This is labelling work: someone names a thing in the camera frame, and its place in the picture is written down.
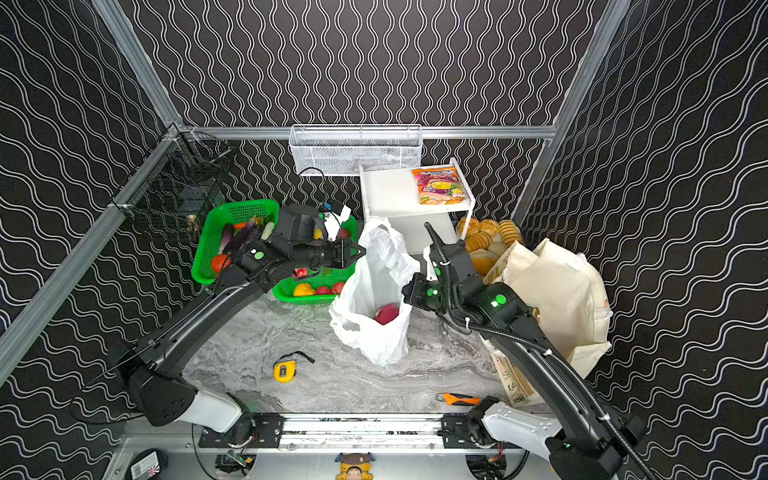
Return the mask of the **white plastic grocery bag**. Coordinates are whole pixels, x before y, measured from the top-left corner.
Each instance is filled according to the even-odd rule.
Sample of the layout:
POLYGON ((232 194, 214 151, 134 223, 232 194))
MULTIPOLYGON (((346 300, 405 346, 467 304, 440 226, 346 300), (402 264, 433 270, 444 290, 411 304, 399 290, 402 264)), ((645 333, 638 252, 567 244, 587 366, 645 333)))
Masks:
POLYGON ((356 262, 354 273, 332 302, 330 326, 344 345, 385 367, 408 353, 412 307, 404 302, 402 288, 420 271, 420 263, 408 254, 403 235, 386 218, 365 221, 358 244, 366 255, 356 262), (400 305, 399 316, 379 325, 374 320, 376 312, 391 303, 400 305))

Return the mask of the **pink dragon fruit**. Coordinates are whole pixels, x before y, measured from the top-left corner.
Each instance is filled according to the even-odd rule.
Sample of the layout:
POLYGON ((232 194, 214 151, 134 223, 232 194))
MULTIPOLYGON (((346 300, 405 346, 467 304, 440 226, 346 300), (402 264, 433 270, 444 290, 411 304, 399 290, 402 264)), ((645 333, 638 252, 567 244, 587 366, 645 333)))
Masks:
POLYGON ((397 303, 387 304, 381 307, 375 314, 374 320, 379 325, 387 325, 393 322, 400 314, 400 305, 397 303))

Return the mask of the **cream canvas tote bag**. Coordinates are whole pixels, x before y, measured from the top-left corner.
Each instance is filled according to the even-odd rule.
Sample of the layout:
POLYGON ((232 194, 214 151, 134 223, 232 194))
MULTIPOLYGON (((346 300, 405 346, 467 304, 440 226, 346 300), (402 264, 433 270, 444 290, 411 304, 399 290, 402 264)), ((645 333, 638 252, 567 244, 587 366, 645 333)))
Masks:
POLYGON ((610 349, 613 312, 603 279, 584 254, 549 239, 534 250, 515 242, 486 279, 511 287, 532 308, 543 333, 581 377, 610 349))

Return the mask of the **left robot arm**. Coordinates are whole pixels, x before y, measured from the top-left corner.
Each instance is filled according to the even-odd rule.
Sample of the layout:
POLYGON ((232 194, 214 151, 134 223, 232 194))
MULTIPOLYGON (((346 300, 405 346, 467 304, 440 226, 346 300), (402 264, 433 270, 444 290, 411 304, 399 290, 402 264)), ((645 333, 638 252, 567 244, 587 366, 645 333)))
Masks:
POLYGON ((298 269, 353 266, 366 250, 333 238, 316 209, 292 204, 263 223, 250 221, 222 250, 209 288, 169 322, 140 339, 117 368, 140 413, 155 427, 173 422, 206 427, 240 446, 252 436, 252 413, 231 394, 197 387, 182 376, 189 360, 235 314, 298 269))

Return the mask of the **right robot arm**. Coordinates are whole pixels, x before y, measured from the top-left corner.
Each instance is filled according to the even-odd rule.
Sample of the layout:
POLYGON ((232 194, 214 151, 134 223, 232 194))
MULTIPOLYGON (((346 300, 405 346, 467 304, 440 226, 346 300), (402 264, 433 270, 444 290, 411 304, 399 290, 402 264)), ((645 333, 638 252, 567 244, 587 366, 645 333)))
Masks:
POLYGON ((546 460, 562 479, 613 479, 631 460, 655 473, 636 450, 644 428, 599 400, 543 333, 530 307, 508 285, 485 284, 463 242, 445 243, 430 223, 429 265, 403 287, 407 304, 433 312, 455 331, 483 339, 511 360, 554 413, 548 419, 486 398, 473 410, 491 442, 516 445, 546 460))

